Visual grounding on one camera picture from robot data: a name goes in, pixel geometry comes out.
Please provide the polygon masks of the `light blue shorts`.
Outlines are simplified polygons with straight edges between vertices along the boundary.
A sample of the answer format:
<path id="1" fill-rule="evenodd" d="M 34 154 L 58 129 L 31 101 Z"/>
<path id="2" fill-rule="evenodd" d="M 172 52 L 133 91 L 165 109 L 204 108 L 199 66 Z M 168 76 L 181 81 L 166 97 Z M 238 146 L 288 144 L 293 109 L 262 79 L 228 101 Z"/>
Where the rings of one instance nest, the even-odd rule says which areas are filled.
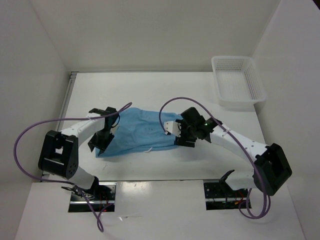
<path id="1" fill-rule="evenodd" d="M 111 158 L 132 153 L 168 151 L 176 149 L 176 137 L 165 134 L 161 125 L 168 121 L 181 120 L 179 114 L 163 112 L 161 121 L 157 111 L 136 107 L 119 114 L 120 120 L 114 138 L 103 153 L 95 150 L 96 158 Z"/>

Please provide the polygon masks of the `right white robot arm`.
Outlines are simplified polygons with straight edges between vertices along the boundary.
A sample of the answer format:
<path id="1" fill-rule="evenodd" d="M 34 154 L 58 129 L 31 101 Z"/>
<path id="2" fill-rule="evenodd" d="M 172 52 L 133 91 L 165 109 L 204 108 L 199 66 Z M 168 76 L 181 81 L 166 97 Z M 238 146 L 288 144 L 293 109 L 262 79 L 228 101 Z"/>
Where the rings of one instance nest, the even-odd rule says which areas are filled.
<path id="1" fill-rule="evenodd" d="M 167 134 L 175 136 L 175 145 L 193 148 L 197 140 L 205 140 L 223 147 L 252 166 L 251 171 L 229 170 L 218 180 L 219 191 L 225 197 L 240 189 L 259 189 L 268 196 L 274 196 L 292 175 L 280 145 L 251 140 L 220 120 L 205 119 L 195 107 L 185 110 L 181 119 L 165 122 L 164 129 Z"/>

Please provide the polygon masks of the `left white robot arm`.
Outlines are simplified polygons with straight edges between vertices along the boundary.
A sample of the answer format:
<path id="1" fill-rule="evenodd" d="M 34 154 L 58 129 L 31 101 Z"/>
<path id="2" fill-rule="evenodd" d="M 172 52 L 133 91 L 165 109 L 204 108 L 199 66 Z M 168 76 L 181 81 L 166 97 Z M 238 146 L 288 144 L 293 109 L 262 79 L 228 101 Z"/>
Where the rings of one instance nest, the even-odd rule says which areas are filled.
<path id="1" fill-rule="evenodd" d="M 88 120 L 80 121 L 62 131 L 50 130 L 44 137 L 38 168 L 53 175 L 58 175 L 72 182 L 70 191 L 89 200 L 96 199 L 107 188 L 99 185 L 99 179 L 79 166 L 79 147 L 88 141 L 90 151 L 98 149 L 98 154 L 106 151 L 115 137 L 112 128 L 120 117 L 117 110 L 107 107 L 105 110 L 93 108 Z"/>

